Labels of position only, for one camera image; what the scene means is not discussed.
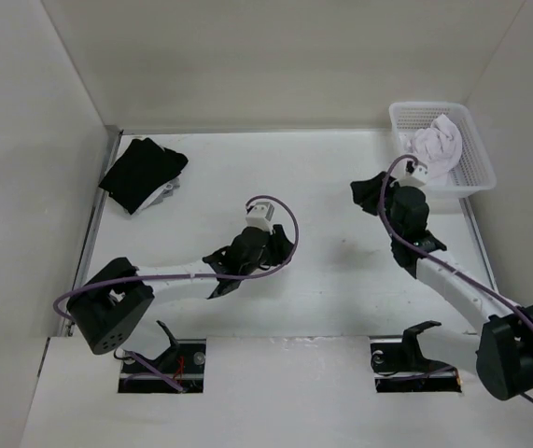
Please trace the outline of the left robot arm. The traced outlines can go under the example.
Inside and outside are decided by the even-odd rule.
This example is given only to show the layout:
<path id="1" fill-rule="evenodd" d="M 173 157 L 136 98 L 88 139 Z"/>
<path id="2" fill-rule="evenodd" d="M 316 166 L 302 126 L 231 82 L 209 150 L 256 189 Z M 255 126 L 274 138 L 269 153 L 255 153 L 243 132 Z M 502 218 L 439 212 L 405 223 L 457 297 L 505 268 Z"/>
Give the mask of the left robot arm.
<path id="1" fill-rule="evenodd" d="M 165 340 L 141 343 L 136 330 L 153 305 L 187 299 L 224 297 L 248 279 L 268 276 L 287 265 L 297 244 L 284 228 L 247 226 L 215 252 L 166 273 L 133 265 L 127 258 L 111 260 L 90 282 L 68 297 L 67 315 L 75 322 L 95 355 L 116 349 L 161 378 L 173 389 L 182 386 L 167 375 L 179 359 L 179 342 L 161 320 Z"/>

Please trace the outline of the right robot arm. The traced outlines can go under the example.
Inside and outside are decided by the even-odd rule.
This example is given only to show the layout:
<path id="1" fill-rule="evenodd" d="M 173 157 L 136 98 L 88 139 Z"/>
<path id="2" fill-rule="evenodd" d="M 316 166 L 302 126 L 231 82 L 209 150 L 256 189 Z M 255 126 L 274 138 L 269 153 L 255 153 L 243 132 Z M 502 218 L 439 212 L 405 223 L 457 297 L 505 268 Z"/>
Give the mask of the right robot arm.
<path id="1" fill-rule="evenodd" d="M 425 193 L 387 172 L 350 184 L 352 200 L 379 217 L 393 259 L 413 279 L 440 294 L 474 328 L 454 339 L 427 321 L 403 332 L 400 358 L 412 370 L 431 361 L 473 372 L 491 396 L 508 400 L 533 389 L 533 305 L 521 306 L 469 277 L 428 230 Z"/>

